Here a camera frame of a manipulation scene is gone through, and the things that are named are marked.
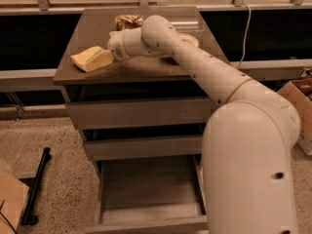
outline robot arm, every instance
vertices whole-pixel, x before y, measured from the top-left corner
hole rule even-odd
[[[117,34],[108,43],[117,59],[169,55],[220,105],[202,147],[210,234],[297,234],[290,152],[300,120],[294,107],[183,42],[162,17],[151,16],[142,28]]]

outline black bracket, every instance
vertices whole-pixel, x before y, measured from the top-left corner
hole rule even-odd
[[[32,210],[35,206],[35,201],[39,192],[40,183],[42,180],[42,176],[48,161],[51,160],[50,148],[45,147],[41,156],[41,160],[39,163],[39,167],[37,170],[36,177],[23,178],[20,179],[23,183],[28,185],[29,188],[29,197],[25,207],[25,210],[21,217],[21,225],[34,225],[38,223],[38,215],[33,215]]]

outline yellow sponge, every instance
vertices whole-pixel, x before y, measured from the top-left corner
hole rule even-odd
[[[99,46],[92,47],[84,52],[70,56],[71,60],[80,69],[90,72],[106,66],[114,61],[114,56],[108,50]]]

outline floor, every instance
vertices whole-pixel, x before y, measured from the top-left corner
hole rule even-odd
[[[94,225],[98,176],[81,146],[63,105],[27,107],[15,121],[14,110],[0,108],[0,167],[16,177],[35,176],[44,147],[51,147],[34,212],[39,223],[18,233],[84,233]],[[312,233],[312,157],[292,150],[294,193],[299,234]]]

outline dresser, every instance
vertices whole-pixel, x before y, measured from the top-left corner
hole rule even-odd
[[[100,185],[86,233],[179,233],[208,229],[202,133],[216,105],[172,59],[136,57],[90,73],[70,55],[101,46],[120,15],[160,15],[224,61],[195,7],[89,9],[54,77]]]

